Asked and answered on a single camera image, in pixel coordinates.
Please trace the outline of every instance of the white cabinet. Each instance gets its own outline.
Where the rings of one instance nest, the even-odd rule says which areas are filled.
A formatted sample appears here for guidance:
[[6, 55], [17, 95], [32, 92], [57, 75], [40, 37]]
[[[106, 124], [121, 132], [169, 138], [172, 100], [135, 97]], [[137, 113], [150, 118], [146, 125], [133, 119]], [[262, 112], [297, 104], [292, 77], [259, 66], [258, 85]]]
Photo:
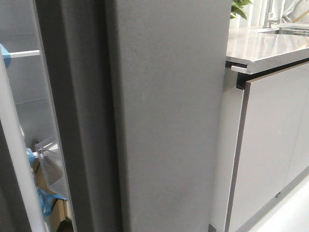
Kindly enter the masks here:
[[[293, 66], [248, 81], [238, 94], [240, 119], [231, 121], [238, 131], [219, 130], [211, 220], [219, 230], [235, 232], [309, 166], [308, 73], [309, 64]], [[222, 124], [229, 122], [227, 103], [235, 101], [225, 95]]]

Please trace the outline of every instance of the gray countertop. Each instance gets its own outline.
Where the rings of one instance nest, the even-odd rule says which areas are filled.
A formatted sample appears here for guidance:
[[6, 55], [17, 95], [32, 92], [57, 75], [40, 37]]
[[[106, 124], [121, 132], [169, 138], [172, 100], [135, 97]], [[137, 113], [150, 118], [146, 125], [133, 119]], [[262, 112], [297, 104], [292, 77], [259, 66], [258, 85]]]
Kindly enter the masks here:
[[226, 60], [236, 63], [232, 70], [254, 74], [309, 58], [309, 37], [261, 33], [265, 30], [274, 29], [230, 29]]

